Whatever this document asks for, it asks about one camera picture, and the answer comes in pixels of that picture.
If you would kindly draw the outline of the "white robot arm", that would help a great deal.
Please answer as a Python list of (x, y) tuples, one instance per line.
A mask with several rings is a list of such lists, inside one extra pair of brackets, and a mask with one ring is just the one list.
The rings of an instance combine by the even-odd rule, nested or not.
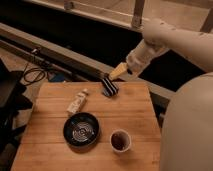
[(152, 19), (144, 24), (142, 35), (142, 41), (104, 81), (127, 71), (140, 74), (169, 49), (203, 69), (205, 73), (182, 85), (168, 104), (159, 171), (213, 171), (213, 34)]

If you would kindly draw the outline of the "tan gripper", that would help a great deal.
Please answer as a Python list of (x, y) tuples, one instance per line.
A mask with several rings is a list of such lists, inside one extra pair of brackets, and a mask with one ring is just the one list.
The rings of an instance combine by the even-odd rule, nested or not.
[(111, 80), (115, 80), (120, 75), (126, 73), (127, 69), (127, 63), (121, 62), (110, 72), (109, 77), (106, 76), (101, 80), (101, 83), (103, 85), (103, 94), (105, 96), (111, 97), (112, 95), (116, 95), (118, 93), (119, 88)]

